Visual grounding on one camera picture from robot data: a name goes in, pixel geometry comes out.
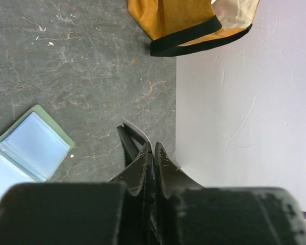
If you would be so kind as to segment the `green card holder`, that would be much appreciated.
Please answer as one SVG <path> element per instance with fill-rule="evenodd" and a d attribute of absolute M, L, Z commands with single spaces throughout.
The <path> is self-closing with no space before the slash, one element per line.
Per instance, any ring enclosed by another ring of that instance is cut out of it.
<path fill-rule="evenodd" d="M 46 182 L 75 142 L 35 105 L 0 136 L 0 201 L 14 185 Z"/>

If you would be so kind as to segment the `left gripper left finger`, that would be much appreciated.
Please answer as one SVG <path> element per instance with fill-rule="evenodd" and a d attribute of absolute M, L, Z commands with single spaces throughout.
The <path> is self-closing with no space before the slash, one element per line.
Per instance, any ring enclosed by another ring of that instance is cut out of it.
<path fill-rule="evenodd" d="M 0 244 L 149 244 L 150 150 L 110 182 L 12 186 L 0 201 Z"/>

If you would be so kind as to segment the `white magnetic stripe card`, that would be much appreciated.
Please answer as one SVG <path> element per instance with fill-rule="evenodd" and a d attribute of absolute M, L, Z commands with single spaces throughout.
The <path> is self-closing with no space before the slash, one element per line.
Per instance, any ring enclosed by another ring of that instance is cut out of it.
<path fill-rule="evenodd" d="M 151 169 L 154 169 L 154 153 L 152 143 L 147 135 L 134 123 L 122 118 L 122 124 L 117 127 L 117 132 L 123 147 L 124 166 L 128 167 L 138 156 L 145 144 L 148 145 L 148 152 L 151 154 Z"/>

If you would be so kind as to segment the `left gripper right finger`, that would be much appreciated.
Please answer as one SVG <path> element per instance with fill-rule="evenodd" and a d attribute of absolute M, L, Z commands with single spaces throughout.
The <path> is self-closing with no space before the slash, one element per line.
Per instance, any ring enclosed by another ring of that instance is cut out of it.
<path fill-rule="evenodd" d="M 277 187 L 203 187 L 155 146 L 162 244 L 306 244 L 297 200 Z"/>

